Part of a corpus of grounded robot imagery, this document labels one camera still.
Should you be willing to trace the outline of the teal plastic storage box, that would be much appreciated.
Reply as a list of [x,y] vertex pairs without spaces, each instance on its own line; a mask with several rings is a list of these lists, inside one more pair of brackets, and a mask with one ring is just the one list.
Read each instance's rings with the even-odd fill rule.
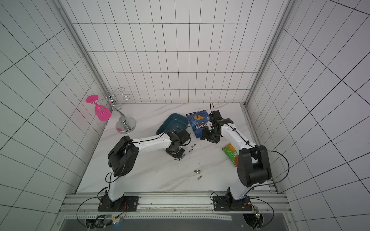
[[188,124],[189,121],[187,117],[178,113],[173,113],[166,118],[163,124],[158,128],[156,134],[160,135],[166,131],[180,132],[184,130]]

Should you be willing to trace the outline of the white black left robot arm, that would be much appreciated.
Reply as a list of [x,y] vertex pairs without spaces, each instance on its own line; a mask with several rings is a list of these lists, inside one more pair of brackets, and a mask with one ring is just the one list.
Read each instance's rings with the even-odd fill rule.
[[108,165],[112,170],[114,180],[108,180],[108,199],[116,202],[124,197],[123,180],[130,173],[141,154],[154,151],[165,151],[175,160],[182,160],[185,156],[184,146],[190,144],[191,137],[188,131],[165,131],[159,135],[132,139],[124,136],[108,154]]

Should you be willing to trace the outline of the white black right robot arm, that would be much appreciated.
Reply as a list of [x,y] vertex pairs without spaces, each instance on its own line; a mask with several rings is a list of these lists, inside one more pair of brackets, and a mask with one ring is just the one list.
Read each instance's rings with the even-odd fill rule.
[[207,127],[202,130],[201,140],[219,143],[223,137],[238,152],[237,174],[239,179],[228,188],[225,195],[226,206],[235,210],[250,203],[247,193],[261,186],[272,177],[266,147],[250,142],[229,118],[222,118],[220,112],[212,111]]

